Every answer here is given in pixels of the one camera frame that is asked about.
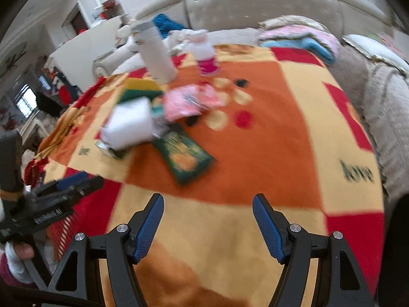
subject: ceiling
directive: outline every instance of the ceiling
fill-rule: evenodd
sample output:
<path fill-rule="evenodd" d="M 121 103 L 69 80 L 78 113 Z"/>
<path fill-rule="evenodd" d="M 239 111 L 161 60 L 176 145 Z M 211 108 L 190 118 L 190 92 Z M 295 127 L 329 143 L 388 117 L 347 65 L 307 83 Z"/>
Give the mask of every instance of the ceiling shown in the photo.
<path fill-rule="evenodd" d="M 20 10 L 0 44 L 0 56 L 16 46 L 19 41 L 26 40 L 27 32 L 38 31 L 39 23 L 62 7 L 64 0 L 28 0 Z"/>

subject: silver screw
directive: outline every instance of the silver screw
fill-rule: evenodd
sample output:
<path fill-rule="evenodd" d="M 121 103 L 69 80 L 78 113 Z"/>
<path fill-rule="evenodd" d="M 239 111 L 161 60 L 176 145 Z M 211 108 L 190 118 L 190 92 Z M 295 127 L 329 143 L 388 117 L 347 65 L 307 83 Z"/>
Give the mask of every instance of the silver screw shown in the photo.
<path fill-rule="evenodd" d="M 81 240 L 84 240 L 84 238 L 85 238 L 85 233 L 77 233 L 76 235 L 75 235 L 75 240 L 77 240 L 77 241 L 81 241 Z"/>
<path fill-rule="evenodd" d="M 335 231 L 333 233 L 333 236 L 334 236 L 335 239 L 338 239 L 338 240 L 341 240 L 344 237 L 343 234 L 340 231 Z"/>
<path fill-rule="evenodd" d="M 301 226 L 298 224 L 291 224 L 290 225 L 290 230 L 293 232 L 299 232 L 301 231 Z"/>
<path fill-rule="evenodd" d="M 128 226 L 126 224 L 121 224 L 117 226 L 117 232 L 126 232 L 126 230 L 128 229 Z"/>

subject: headboard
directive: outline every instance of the headboard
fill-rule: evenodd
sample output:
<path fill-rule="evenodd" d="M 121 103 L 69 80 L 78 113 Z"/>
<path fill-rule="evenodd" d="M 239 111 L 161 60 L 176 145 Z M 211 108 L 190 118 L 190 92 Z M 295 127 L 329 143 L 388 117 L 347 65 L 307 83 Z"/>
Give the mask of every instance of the headboard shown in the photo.
<path fill-rule="evenodd" d="M 301 15 L 324 24 L 339 39 L 369 32 L 393 35 L 391 18 L 367 0 L 155 0 L 136 19 L 151 19 L 158 13 L 195 30 L 257 28 L 265 19 Z"/>

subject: checkered blanket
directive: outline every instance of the checkered blanket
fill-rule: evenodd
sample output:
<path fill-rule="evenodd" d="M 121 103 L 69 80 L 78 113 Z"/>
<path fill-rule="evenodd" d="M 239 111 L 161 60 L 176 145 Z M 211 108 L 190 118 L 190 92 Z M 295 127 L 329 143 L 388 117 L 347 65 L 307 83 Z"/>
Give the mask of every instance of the checkered blanket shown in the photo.
<path fill-rule="evenodd" d="M 77 171 L 106 179 L 76 214 L 49 230 L 59 256 L 73 235 L 102 234 L 146 205 L 153 192 L 165 212 L 148 256 L 136 266 L 149 306 L 269 304 L 282 267 L 269 256 L 252 215 L 263 193 L 288 220 L 317 234 L 341 231 L 375 291 L 383 241 L 383 202 L 371 144 L 325 65 L 299 49 L 217 46 L 221 73 L 198 75 L 191 55 L 174 58 L 178 78 L 164 87 L 206 81 L 225 107 L 186 132 L 216 162 L 187 186 L 175 184 L 150 143 L 114 160 L 95 146 L 121 84 L 146 69 L 116 75 L 91 98 L 48 155 L 46 180 Z M 314 290 L 312 260 L 303 305 Z M 106 269 L 101 274 L 109 300 Z"/>

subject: pink package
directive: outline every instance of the pink package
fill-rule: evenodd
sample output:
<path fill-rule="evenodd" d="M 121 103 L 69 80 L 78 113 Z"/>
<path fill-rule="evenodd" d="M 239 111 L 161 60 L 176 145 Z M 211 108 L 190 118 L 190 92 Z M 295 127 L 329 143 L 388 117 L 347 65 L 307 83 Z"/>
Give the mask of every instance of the pink package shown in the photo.
<path fill-rule="evenodd" d="M 199 86 L 198 98 L 201 109 L 203 110 L 224 106 L 224 103 L 220 100 L 216 90 L 209 83 L 204 82 Z"/>
<path fill-rule="evenodd" d="M 166 120 L 174 122 L 183 117 L 200 115 L 198 93 L 199 87 L 196 84 L 184 85 L 167 91 L 163 98 Z"/>

